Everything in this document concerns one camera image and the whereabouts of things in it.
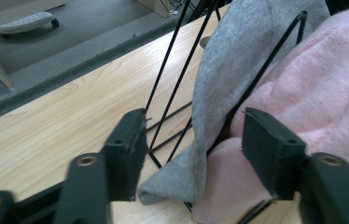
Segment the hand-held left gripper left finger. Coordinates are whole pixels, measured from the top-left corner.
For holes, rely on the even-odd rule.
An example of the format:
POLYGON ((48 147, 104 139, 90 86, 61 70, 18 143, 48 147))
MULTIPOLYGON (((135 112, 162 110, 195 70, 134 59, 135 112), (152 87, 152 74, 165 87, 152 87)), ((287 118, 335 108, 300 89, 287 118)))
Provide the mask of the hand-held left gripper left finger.
POLYGON ((135 200, 141 170, 148 153, 146 110, 127 112, 109 135, 102 149, 107 171, 108 199, 135 200))

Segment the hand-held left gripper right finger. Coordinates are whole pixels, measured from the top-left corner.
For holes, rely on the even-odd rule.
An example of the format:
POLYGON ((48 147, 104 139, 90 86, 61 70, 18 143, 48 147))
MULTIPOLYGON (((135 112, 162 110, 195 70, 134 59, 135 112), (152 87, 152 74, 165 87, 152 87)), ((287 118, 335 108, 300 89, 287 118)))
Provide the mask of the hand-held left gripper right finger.
POLYGON ((256 108, 245 110, 243 153, 273 198, 291 201, 297 166, 306 144, 274 116, 256 108))

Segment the pink knit beanie hat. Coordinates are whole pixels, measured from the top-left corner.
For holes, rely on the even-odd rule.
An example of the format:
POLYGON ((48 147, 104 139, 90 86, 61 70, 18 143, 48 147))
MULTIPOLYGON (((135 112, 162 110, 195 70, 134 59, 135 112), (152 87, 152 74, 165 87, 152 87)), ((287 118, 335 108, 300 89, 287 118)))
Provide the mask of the pink knit beanie hat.
MULTIPOLYGON (((244 108, 265 111, 306 144, 307 154, 349 157, 349 9, 325 20, 263 75, 244 108)), ((228 139, 207 158, 203 197, 193 204, 201 224, 221 224, 268 201, 242 152, 244 111, 237 110, 228 139)))

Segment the grey knit beanie hat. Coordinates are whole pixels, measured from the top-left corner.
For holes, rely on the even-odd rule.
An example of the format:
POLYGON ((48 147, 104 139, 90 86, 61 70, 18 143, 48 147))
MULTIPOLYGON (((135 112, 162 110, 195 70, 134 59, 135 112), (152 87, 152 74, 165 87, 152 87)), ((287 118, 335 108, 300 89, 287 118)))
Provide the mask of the grey knit beanie hat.
POLYGON ((233 0, 208 40, 192 100, 193 143, 140 185, 143 204, 172 198, 196 203, 204 196, 234 198, 241 180, 258 179, 241 149, 213 164, 213 147, 228 114, 241 99, 296 16, 308 13, 310 34, 329 16, 325 0, 233 0))

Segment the grey remote-like device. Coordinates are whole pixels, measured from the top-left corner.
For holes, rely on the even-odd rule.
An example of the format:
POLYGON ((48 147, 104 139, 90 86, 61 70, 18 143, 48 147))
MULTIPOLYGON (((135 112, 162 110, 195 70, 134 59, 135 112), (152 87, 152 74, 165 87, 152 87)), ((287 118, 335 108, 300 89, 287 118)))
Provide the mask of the grey remote-like device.
POLYGON ((49 12, 41 11, 21 19, 0 25, 0 35, 12 35, 29 32, 50 23, 57 28, 59 21, 49 12))

